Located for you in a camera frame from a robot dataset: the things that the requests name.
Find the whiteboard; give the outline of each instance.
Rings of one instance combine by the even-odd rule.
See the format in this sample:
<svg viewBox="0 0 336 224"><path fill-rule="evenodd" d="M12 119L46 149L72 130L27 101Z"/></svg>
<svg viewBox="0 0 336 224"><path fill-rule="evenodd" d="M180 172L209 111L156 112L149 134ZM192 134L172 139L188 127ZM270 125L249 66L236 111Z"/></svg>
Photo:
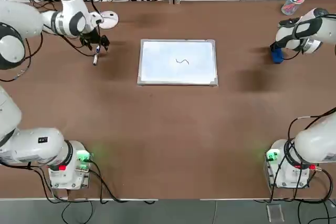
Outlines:
<svg viewBox="0 0 336 224"><path fill-rule="evenodd" d="M215 41L142 39L138 84L218 85Z"/></svg>

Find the table surface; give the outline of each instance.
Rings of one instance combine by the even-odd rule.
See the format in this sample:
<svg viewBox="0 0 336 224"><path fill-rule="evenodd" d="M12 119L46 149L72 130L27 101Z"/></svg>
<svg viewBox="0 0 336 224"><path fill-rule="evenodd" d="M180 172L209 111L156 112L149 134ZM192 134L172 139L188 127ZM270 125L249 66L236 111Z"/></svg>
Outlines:
<svg viewBox="0 0 336 224"><path fill-rule="evenodd" d="M104 30L111 45L96 67L62 39L45 35L31 69L2 85L23 112L21 129L57 127L66 139L82 142L120 198L268 198L265 151L287 137L291 120L323 113L336 99L333 45L271 63L269 45L287 18L281 5L99 3L100 10L117 12L120 22ZM336 12L334 1L306 1L297 16L314 7ZM138 86L144 38L214 39L219 86ZM32 48L39 44L38 37L29 41ZM292 136L309 123L301 121ZM335 177L334 165L324 167ZM0 171L1 198L43 197L35 174ZM319 177L298 197L323 197L329 185ZM70 197L98 198L99 189L92 178L89 189ZM291 197L292 190L275 195Z"/></svg>

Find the green light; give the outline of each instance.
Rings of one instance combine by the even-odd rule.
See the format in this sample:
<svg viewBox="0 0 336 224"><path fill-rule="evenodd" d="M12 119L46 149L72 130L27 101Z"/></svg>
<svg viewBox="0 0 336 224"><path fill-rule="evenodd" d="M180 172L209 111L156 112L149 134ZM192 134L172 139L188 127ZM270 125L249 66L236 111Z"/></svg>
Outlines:
<svg viewBox="0 0 336 224"><path fill-rule="evenodd" d="M279 155L280 151L277 149L271 149L267 152L267 159L269 161L276 161L278 160L278 155Z"/></svg>
<svg viewBox="0 0 336 224"><path fill-rule="evenodd" d="M90 160L90 153L87 151L77 151L77 157L80 161L84 161L84 160Z"/></svg>

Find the blue object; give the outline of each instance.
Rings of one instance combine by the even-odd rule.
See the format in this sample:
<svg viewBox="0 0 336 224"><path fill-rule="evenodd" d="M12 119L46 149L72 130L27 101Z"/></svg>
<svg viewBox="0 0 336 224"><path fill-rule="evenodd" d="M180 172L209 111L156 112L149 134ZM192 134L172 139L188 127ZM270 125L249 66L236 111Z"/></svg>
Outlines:
<svg viewBox="0 0 336 224"><path fill-rule="evenodd" d="M281 48L271 49L272 60L275 64L280 64L283 62L284 54L281 51Z"/></svg>

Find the white robotic arm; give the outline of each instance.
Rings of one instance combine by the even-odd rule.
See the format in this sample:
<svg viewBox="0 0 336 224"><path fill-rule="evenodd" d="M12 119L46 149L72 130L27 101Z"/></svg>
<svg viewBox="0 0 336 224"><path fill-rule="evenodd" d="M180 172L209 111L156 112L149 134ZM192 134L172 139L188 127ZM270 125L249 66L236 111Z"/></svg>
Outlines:
<svg viewBox="0 0 336 224"><path fill-rule="evenodd" d="M91 44L98 44L95 62L100 47L105 50L110 44L108 38L97 31L99 24L112 28L118 23L118 16L110 14L104 18L97 12L89 12L83 0L61 0L62 11L40 13L32 6L0 0L0 69L11 69L25 60L24 39L41 34L42 30L66 37L80 37L82 45L92 50Z"/></svg>
<svg viewBox="0 0 336 224"><path fill-rule="evenodd" d="M321 123L301 131L292 141L276 141L266 154L270 184L276 177L277 187L296 188L300 177L298 188L306 187L311 166L336 162L335 137L336 114L332 114Z"/></svg>
<svg viewBox="0 0 336 224"><path fill-rule="evenodd" d="M77 141L65 141L53 128L19 130L21 111L0 86L0 162L48 165L52 188L80 189L88 185L91 155Z"/></svg>
<svg viewBox="0 0 336 224"><path fill-rule="evenodd" d="M42 32L39 11L29 5L0 0L0 69L15 68L24 61L23 40Z"/></svg>
<svg viewBox="0 0 336 224"><path fill-rule="evenodd" d="M283 20L279 23L273 49L288 48L305 53L315 52L322 42L336 42L336 20L326 15L328 11L315 8L301 18Z"/></svg>

